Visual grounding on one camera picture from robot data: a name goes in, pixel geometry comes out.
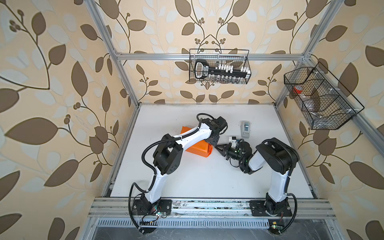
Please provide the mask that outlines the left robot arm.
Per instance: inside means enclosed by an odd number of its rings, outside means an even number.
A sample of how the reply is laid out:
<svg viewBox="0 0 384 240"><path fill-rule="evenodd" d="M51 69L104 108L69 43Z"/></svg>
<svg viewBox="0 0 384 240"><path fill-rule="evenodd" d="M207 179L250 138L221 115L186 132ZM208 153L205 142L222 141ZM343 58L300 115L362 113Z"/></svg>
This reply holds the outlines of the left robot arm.
<svg viewBox="0 0 384 240"><path fill-rule="evenodd" d="M177 170L187 149L200 141L215 147L220 136L228 129L228 123L223 117L215 119L209 114L199 113L197 120L195 128L176 136L166 134L143 151L142 162L153 171L153 176L146 190L132 183L129 196L134 188L140 191L140 200L134 201L139 215L157 214L160 211L162 190L167 177Z"/></svg>

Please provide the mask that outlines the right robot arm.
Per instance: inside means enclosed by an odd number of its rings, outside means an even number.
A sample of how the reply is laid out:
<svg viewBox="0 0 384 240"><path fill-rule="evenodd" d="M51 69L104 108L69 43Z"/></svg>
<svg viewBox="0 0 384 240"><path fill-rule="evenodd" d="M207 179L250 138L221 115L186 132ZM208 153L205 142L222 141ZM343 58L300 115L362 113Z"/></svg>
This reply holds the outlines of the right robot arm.
<svg viewBox="0 0 384 240"><path fill-rule="evenodd" d="M270 216L276 216L287 209L289 182L300 159L293 148L277 138L271 138L257 145L254 152L250 144L243 139L236 141L235 144L217 145L215 149L227 161L238 161L237 167L244 174L251 175L268 164L273 172L271 185L266 193L265 206L262 209Z"/></svg>

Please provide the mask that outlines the orange wrapping paper sheet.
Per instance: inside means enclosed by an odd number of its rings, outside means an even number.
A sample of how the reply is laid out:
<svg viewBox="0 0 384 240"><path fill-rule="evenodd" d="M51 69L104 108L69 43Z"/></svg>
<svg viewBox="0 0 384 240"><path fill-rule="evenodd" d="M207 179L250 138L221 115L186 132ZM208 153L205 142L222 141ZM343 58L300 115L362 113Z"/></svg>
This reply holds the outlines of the orange wrapping paper sheet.
<svg viewBox="0 0 384 240"><path fill-rule="evenodd" d="M183 147L184 151L207 158L213 150L213 146L205 140L211 135L209 129L200 129L189 137L183 137L177 143Z"/></svg>

